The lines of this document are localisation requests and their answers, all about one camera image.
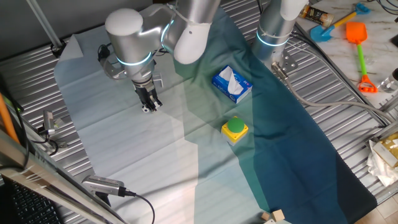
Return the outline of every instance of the metal table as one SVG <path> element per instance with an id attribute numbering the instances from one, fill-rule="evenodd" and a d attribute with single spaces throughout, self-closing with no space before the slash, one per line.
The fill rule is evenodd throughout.
<path id="1" fill-rule="evenodd" d="M 251 43 L 256 37 L 260 17 L 256 1 L 222 0 L 221 7 L 235 21 L 245 39 Z M 299 43 L 298 47 L 309 46 Z M 306 52 L 289 46 L 287 50 L 298 63 L 298 70 L 289 74 L 290 80 L 306 100 L 351 100 L 368 103 L 340 71 L 331 71 L 323 62 Z M 42 124 L 43 110 L 52 110 L 54 119 L 62 119 L 65 123 L 56 130 L 53 138 L 65 141 L 68 147 L 60 149 L 52 158 L 77 181 L 81 181 L 85 176 L 94 174 L 94 170 L 55 82 L 53 70 L 57 61 L 48 45 L 0 62 L 0 72 L 10 86 L 14 98 L 25 108 L 23 117 L 33 126 L 39 127 Z M 379 203 L 398 191 L 397 183 L 385 188 L 377 177 L 368 173 L 366 166 L 370 149 L 365 143 L 382 132 L 385 126 L 383 120 L 373 113 L 348 105 L 327 108 L 306 106 L 305 109 Z M 60 210 L 65 223 L 89 223 L 84 217 L 66 208 L 60 207 Z"/>

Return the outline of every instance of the orange handle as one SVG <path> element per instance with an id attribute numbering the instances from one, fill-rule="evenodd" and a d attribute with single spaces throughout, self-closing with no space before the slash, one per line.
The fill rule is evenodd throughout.
<path id="1" fill-rule="evenodd" d="M 368 84 L 371 85 L 372 87 L 369 86 L 361 86 L 362 84 Z M 377 93 L 378 89 L 377 87 L 372 83 L 372 81 L 368 78 L 368 75 L 363 75 L 361 83 L 359 84 L 359 90 L 363 93 Z"/>

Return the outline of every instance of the teal cloth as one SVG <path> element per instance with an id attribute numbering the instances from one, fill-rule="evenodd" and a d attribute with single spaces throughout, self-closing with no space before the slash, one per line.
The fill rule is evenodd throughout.
<path id="1" fill-rule="evenodd" d="M 252 94 L 238 105 L 210 82 L 225 65 L 253 84 Z M 292 223 L 334 224 L 354 222 L 375 207 L 374 197 L 302 105 L 252 54 L 224 11 L 216 13 L 201 59 L 191 65 L 175 62 L 175 68 L 185 80 L 185 91 L 198 90 L 186 96 L 190 112 L 216 129 L 232 116 L 249 126 L 248 135 L 231 150 L 263 210 L 282 209 Z M 185 130 L 191 130 L 187 124 Z M 189 134 L 186 139 L 195 141 Z M 204 164 L 199 162 L 200 169 Z M 355 210 L 347 209 L 358 198 Z"/>

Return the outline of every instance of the tissue box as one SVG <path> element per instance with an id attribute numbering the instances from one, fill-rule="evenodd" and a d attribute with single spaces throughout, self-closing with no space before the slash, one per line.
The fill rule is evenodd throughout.
<path id="1" fill-rule="evenodd" d="M 236 80 L 236 84 L 242 86 L 242 91 L 239 94 L 233 94 L 228 91 L 229 78 L 225 79 L 223 72 L 231 71 Z M 233 70 L 230 66 L 225 66 L 219 73 L 212 78 L 212 84 L 228 96 L 233 102 L 239 103 L 248 93 L 250 93 L 252 84 L 250 84 L 243 76 Z"/>

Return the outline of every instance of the white cloth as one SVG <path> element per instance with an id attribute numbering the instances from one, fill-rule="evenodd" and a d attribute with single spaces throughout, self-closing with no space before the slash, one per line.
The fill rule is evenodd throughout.
<path id="1" fill-rule="evenodd" d="M 381 183 L 387 187 L 398 180 L 398 168 L 392 168 L 373 150 L 376 143 L 369 141 L 372 152 L 368 157 L 366 165 L 368 172 L 379 178 Z"/>

